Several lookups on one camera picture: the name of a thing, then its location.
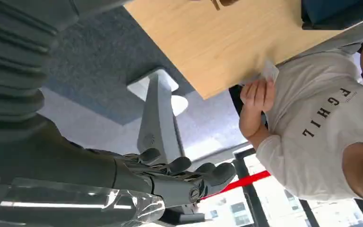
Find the robotic arm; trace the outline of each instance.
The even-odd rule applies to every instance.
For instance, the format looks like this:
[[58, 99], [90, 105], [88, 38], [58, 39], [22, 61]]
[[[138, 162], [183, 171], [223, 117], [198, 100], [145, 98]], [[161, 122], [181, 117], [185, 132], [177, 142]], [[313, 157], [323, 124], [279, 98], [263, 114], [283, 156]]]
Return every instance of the robotic arm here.
[[[231, 164], [204, 164], [194, 172], [186, 171], [186, 157], [166, 164], [169, 140], [139, 144], [140, 155], [84, 149], [36, 113], [43, 106], [42, 67], [60, 31], [125, 2], [0, 0], [0, 226], [137, 226], [160, 218], [164, 208], [216, 193], [233, 179]], [[148, 93], [165, 94], [169, 100], [149, 103], [169, 110], [171, 90], [160, 76], [150, 78]], [[147, 104], [143, 122], [151, 119]], [[174, 132], [173, 115], [165, 119], [147, 124], [141, 141], [161, 137], [152, 124]]]

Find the transparent plastic cover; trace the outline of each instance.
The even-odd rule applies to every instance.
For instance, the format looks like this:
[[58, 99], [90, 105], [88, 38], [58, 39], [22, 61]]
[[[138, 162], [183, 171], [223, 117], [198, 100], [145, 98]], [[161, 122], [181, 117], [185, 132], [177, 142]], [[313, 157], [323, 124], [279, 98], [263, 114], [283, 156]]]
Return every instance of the transparent plastic cover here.
[[0, 227], [136, 227], [164, 209], [162, 198], [143, 192], [20, 178], [0, 184]]

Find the paper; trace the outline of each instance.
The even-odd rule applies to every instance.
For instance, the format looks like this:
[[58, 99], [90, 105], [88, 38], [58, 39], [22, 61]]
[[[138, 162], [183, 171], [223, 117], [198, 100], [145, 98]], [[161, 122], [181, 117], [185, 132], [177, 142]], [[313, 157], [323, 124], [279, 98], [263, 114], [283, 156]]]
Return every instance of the paper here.
[[264, 63], [264, 68], [262, 69], [261, 76], [266, 80], [276, 81], [277, 76], [279, 75], [279, 69], [269, 60], [266, 59]]

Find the gray carpet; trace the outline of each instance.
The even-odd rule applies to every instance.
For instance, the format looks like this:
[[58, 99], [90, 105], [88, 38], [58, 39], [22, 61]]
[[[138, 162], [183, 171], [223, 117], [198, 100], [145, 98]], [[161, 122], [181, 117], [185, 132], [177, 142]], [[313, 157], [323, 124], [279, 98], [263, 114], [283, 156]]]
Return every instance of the gray carpet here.
[[141, 116], [143, 102], [126, 85], [164, 67], [177, 95], [194, 89], [124, 7], [81, 21], [60, 37], [46, 87], [118, 124]]

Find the floor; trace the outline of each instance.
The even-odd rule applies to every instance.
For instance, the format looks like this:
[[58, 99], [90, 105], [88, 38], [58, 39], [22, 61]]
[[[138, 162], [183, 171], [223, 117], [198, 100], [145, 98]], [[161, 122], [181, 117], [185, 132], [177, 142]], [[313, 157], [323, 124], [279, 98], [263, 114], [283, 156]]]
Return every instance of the floor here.
[[[138, 153], [141, 118], [121, 125], [46, 87], [42, 91], [45, 107], [40, 113], [53, 120], [69, 140], [87, 148]], [[197, 92], [185, 97], [189, 107], [176, 119], [187, 157], [195, 160], [246, 142], [238, 129], [238, 115], [228, 92], [205, 101]]]

